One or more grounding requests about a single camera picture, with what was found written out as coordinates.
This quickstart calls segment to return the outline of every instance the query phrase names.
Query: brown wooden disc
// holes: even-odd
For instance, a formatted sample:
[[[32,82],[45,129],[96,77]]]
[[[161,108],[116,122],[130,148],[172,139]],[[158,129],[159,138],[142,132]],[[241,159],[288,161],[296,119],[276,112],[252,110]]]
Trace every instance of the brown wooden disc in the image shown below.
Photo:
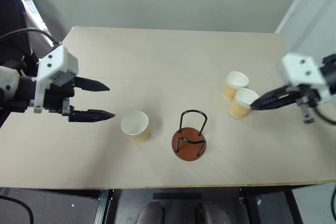
[[[201,134],[200,136],[198,135],[200,132],[194,128],[182,128],[181,132],[179,133],[179,131],[176,131],[176,133],[173,136],[172,139],[172,147],[173,147],[173,151],[174,153],[183,160],[186,161],[194,161],[196,159],[199,159],[203,153],[205,152],[206,149],[206,144],[205,147],[203,149],[203,151],[200,153],[200,155],[198,156],[197,153],[200,151],[201,147],[203,144],[191,144],[191,143],[187,143],[183,140],[180,139],[180,143],[179,143],[179,149],[178,152],[176,152],[176,145],[177,145],[177,138],[179,136],[182,136],[192,142],[196,142],[196,141],[200,141],[200,140],[205,140],[203,134]]]

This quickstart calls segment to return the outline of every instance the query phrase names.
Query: floor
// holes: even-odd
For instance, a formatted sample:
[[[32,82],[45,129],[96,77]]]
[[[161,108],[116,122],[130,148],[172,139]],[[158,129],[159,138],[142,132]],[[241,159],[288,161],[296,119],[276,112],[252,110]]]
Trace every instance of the floor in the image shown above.
[[[304,224],[333,223],[330,197],[335,183],[293,191]],[[0,195],[19,199],[34,213],[35,224],[89,224],[94,222],[98,201],[33,189],[2,188]],[[166,188],[122,190],[115,224],[135,224],[142,209],[151,201],[165,208],[165,224],[195,223],[195,207],[211,201],[224,209],[232,224],[249,224],[238,188]],[[262,224],[293,224],[283,193],[256,197]],[[28,214],[12,202],[0,199],[0,223],[28,223]]]

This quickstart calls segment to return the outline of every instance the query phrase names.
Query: cup rim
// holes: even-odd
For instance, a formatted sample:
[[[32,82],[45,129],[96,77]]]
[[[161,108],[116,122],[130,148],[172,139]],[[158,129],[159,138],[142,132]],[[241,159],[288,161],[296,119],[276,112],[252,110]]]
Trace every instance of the cup rim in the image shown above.
[[[226,83],[232,88],[244,88],[249,84],[248,77],[239,71],[231,71],[226,78]]]
[[[142,114],[142,115],[144,115],[144,118],[146,119],[146,121],[145,121],[145,123],[144,123],[144,127],[142,127],[142,130],[141,130],[141,131],[132,134],[132,133],[127,132],[127,131],[124,129],[125,127],[123,127],[122,125],[123,125],[123,122],[125,123],[125,120],[128,119],[127,116],[130,116],[131,114],[135,114],[135,113],[136,113],[136,114]],[[127,114],[125,114],[125,115],[122,117],[121,122],[120,122],[120,127],[121,127],[121,130],[122,130],[126,135],[128,135],[128,136],[139,136],[139,135],[141,135],[141,134],[147,129],[147,127],[148,127],[148,123],[149,123],[149,118],[148,118],[148,115],[147,115],[146,113],[144,113],[144,112],[142,112],[142,111],[139,111],[139,110],[133,110],[133,111],[128,112]]]
[[[242,97],[242,94],[249,94],[250,97],[248,98],[243,98]],[[237,91],[237,94],[236,94],[236,101],[239,105],[243,106],[243,107],[250,107],[251,104],[257,100],[259,98],[259,95],[256,91],[252,90],[252,89],[247,89],[247,88],[242,88],[242,89],[239,89]]]

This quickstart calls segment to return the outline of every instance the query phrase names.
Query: black cable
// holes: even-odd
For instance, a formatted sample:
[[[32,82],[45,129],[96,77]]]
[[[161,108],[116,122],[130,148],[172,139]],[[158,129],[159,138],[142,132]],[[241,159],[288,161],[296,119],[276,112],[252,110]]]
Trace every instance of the black cable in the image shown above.
[[[313,110],[315,111],[316,115],[319,116],[320,119],[326,121],[327,123],[336,125],[336,121],[323,115],[317,107],[314,107]]]
[[[32,212],[32,210],[31,210],[31,208],[28,207],[25,203],[23,203],[22,201],[20,201],[20,200],[18,200],[18,199],[9,198],[9,197],[2,196],[2,195],[0,195],[0,199],[8,200],[8,201],[17,203],[17,204],[19,204],[20,206],[24,207],[24,208],[27,210],[28,214],[29,214],[29,223],[30,223],[30,224],[34,224],[33,212]]]
[[[33,32],[36,32],[36,33],[40,33],[40,34],[43,34],[45,36],[47,36],[54,45],[58,45],[59,42],[57,40],[55,40],[49,33],[43,31],[43,30],[40,30],[40,29],[37,29],[37,28],[22,28],[22,29],[17,29],[17,30],[14,30],[14,31],[10,31],[4,35],[1,35],[0,36],[0,40],[5,40],[5,39],[8,39],[8,38],[11,38],[15,35],[18,35],[18,34],[23,34],[23,33],[28,33],[30,31],[33,31]]]
[[[336,186],[335,186],[335,189],[334,189],[334,192],[332,193],[332,196],[331,196],[331,204],[330,204],[330,207],[331,207],[331,213],[332,213],[332,216],[336,222],[336,212],[335,212],[335,196],[336,196]]]

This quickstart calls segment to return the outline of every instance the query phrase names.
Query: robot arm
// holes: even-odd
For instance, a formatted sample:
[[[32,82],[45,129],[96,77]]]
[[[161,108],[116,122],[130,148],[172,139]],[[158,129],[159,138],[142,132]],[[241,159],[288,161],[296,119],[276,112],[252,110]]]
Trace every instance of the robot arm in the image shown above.
[[[302,110],[303,122],[312,123],[314,118],[309,108],[313,108],[319,117],[324,117],[317,109],[318,103],[336,102],[335,54],[325,57],[322,67],[318,67],[312,57],[288,54],[278,70],[285,86],[261,96],[251,105],[252,110],[277,109],[297,103]]]
[[[38,63],[37,77],[24,75],[25,67],[23,61],[17,60],[0,66],[0,127],[11,112],[23,113],[29,106],[34,107],[34,113],[41,113],[44,108],[67,116],[69,122],[98,122],[114,117],[103,110],[76,111],[70,105],[75,87],[88,91],[110,89],[99,81],[76,77],[78,61],[63,45]]]

